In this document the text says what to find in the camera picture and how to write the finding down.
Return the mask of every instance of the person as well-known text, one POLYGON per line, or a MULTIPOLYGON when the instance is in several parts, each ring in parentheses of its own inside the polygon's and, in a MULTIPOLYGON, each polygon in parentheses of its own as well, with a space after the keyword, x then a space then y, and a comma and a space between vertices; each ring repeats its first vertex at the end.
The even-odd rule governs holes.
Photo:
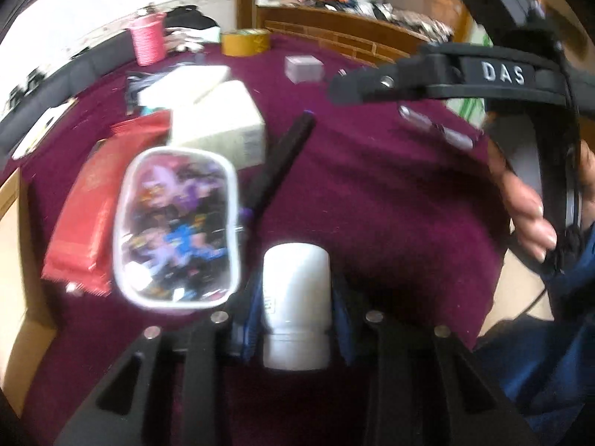
MULTIPOLYGON (((540 196, 492 142, 489 168, 521 245, 543 262, 556 247, 556 233, 540 196)), ((595 444, 595 155, 584 141, 579 178, 584 254, 569 273, 542 277, 555 320, 522 314, 495 327, 474 351, 544 446, 595 444)))

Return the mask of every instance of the maroon tablecloth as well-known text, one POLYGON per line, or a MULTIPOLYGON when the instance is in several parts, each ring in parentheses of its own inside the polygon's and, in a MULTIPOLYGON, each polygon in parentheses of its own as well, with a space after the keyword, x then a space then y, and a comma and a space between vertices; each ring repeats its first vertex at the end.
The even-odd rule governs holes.
MULTIPOLYGON (((322 84, 294 85, 284 75, 287 55, 315 55, 327 75, 355 67, 307 42, 276 37, 270 52, 227 58, 209 49, 209 64, 226 64, 245 82, 271 139, 304 109, 318 125, 254 230, 245 250, 255 263, 283 241, 326 248, 356 287, 365 288, 403 320, 447 324, 472 346, 492 305, 508 220, 487 178, 486 143, 474 156, 412 129, 395 103, 335 107, 322 84)), ((93 144, 123 120, 125 70, 104 77, 18 163, 30 183, 32 227, 40 257, 60 208, 93 144)), ((438 102, 410 106, 453 129, 475 133, 438 102)), ((16 166, 10 163, 5 177, 16 166)), ((46 284, 60 332, 32 384, 23 422, 49 446, 66 420, 144 327, 178 327, 190 317, 141 311, 118 293, 75 298, 46 284)), ((234 444, 359 445, 367 384, 362 371, 340 365, 310 375, 258 368, 226 371, 234 444)))

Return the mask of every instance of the wooden cabinet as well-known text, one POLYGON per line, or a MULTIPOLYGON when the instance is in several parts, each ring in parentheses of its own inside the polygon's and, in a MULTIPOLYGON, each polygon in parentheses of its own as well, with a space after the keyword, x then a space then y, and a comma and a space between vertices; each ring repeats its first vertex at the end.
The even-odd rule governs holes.
POLYGON ((257 8, 257 27, 292 35, 336 50, 363 64, 381 65, 409 57, 428 40, 390 23, 315 8, 257 8))

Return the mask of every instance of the tape roll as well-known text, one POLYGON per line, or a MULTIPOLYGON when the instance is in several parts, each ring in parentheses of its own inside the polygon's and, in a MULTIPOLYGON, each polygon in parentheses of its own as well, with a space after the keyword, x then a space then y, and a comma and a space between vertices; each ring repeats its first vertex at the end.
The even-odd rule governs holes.
POLYGON ((268 30, 249 28, 221 35, 221 52, 230 57, 249 57, 271 48, 268 30))

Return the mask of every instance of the hand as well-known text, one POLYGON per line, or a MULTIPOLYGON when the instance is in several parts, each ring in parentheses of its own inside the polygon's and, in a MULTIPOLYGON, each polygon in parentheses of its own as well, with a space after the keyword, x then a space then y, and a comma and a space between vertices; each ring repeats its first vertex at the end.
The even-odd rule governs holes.
MULTIPOLYGON (((515 225, 519 242, 542 263, 547 250, 556 248, 557 237, 552 225, 543 219, 541 198, 507 167, 504 156, 491 141, 488 164, 515 225)), ((582 185, 582 229, 588 229, 595 222, 595 155, 585 141, 581 142, 579 178, 582 185)))

